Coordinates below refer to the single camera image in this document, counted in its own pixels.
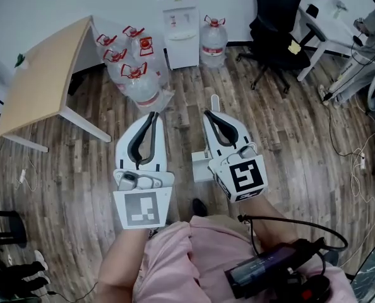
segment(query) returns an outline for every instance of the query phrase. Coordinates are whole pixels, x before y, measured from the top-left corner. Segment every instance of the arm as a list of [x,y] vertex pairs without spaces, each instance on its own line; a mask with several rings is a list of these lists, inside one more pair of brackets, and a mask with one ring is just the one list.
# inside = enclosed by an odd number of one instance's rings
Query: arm
[[123,230],[117,236],[100,267],[96,303],[131,303],[148,232]]
[[[247,215],[284,218],[263,195],[255,196],[243,204]],[[282,242],[290,244],[298,239],[294,226],[287,222],[253,220],[253,230],[266,250]]]
[[368,35],[375,35],[375,9],[363,19],[363,24],[360,26],[362,33]]
[[358,29],[358,31],[360,31],[361,33],[364,33],[366,35],[370,34],[370,32],[367,29],[366,25],[363,24],[362,22],[359,22],[359,21],[355,20],[354,21],[354,27],[356,27],[356,29]]

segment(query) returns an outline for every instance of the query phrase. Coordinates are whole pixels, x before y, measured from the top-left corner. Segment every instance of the black office chair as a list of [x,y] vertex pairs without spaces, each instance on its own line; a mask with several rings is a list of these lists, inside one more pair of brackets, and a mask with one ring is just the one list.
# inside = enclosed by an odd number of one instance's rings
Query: black office chair
[[[283,81],[285,85],[284,93],[290,89],[290,85],[284,78],[283,70],[304,69],[310,66],[309,58],[304,49],[298,54],[289,51],[292,41],[296,41],[290,32],[294,28],[295,16],[301,0],[257,0],[258,15],[250,24],[252,44],[249,46],[250,53],[240,53],[237,61],[242,57],[254,59],[263,63],[260,74],[252,83],[251,89],[256,88],[256,84],[270,68]],[[312,24],[307,23],[311,30],[301,41],[303,47],[314,36],[324,42],[324,35]]]

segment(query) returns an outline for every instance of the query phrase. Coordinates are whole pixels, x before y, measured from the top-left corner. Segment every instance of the wooden floor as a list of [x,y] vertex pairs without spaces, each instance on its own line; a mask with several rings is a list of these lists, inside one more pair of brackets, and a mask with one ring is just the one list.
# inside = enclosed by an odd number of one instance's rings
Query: wooden floor
[[[375,223],[375,202],[366,204],[354,198],[350,188],[350,157],[339,157],[333,150],[328,132],[328,111],[316,93],[319,84],[329,85],[343,59],[324,55],[302,83],[290,73],[288,95],[270,71],[250,91],[259,73],[254,61],[235,62],[241,47],[228,48],[225,67],[209,70],[204,66],[171,72],[175,95],[162,113],[167,140],[169,171],[176,177],[169,218],[189,220],[191,199],[201,198],[210,214],[236,217],[244,202],[231,205],[214,182],[193,182],[191,153],[203,150],[201,116],[210,106],[210,95],[220,96],[222,111],[246,124],[265,158],[269,181],[268,199],[286,217],[320,223],[343,234],[350,249],[341,255],[345,262],[359,247]],[[88,76],[69,106],[112,136],[104,143],[83,132],[63,118],[55,117],[33,125],[32,141],[49,147],[49,153],[29,151],[37,169],[38,186],[34,192],[16,179],[22,168],[34,187],[35,172],[27,150],[8,140],[0,140],[0,210],[19,212],[27,228],[28,247],[3,246],[0,257],[15,264],[33,260],[33,250],[44,253],[52,280],[49,289],[73,300],[90,290],[96,282],[102,258],[121,224],[114,206],[115,145],[128,126],[139,117],[133,103],[124,98],[110,82],[106,71]],[[332,131],[342,153],[361,147],[374,132],[372,119],[366,117],[353,99],[338,110],[331,107]],[[30,128],[21,132],[29,137]],[[375,163],[375,136],[364,152],[366,170],[357,169],[364,197],[375,197],[371,169]],[[301,236],[315,240],[315,230],[299,227]],[[338,244],[330,235],[327,241]],[[355,273],[375,245],[375,226],[362,249],[345,270]],[[91,302],[93,295],[85,299]],[[61,302],[45,296],[46,302]]]

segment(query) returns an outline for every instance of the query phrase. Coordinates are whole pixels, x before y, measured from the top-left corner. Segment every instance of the pink shirt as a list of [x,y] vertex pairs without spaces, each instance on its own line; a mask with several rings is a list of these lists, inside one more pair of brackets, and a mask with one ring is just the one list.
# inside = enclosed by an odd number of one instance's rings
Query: pink shirt
[[[147,242],[134,302],[269,302],[273,294],[263,291],[250,299],[235,299],[224,271],[253,258],[250,241],[211,220],[193,217],[177,222]],[[352,288],[338,268],[326,264],[332,295],[328,302],[357,302]],[[320,274],[315,256],[299,268],[305,276]]]

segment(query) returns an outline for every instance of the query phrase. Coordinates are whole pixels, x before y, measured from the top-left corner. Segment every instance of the white desk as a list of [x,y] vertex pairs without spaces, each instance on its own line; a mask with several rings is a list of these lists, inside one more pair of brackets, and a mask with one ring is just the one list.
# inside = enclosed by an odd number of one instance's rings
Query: white desk
[[334,19],[332,16],[324,14],[324,10],[318,5],[316,5],[316,7],[319,8],[317,17],[311,17],[306,13],[308,6],[308,2],[301,1],[299,8],[301,11],[301,15],[306,19],[307,22],[312,23],[314,26],[316,26],[325,36],[326,40],[319,43],[317,50],[310,59],[311,65],[307,68],[304,68],[297,77],[297,80],[299,81],[302,81],[307,76],[310,70],[312,70],[315,64],[319,61],[322,54],[324,54],[326,50],[330,49],[333,44],[351,48],[353,45],[353,36],[360,34],[355,28],[349,28],[348,26],[346,26],[346,24],[341,19]]

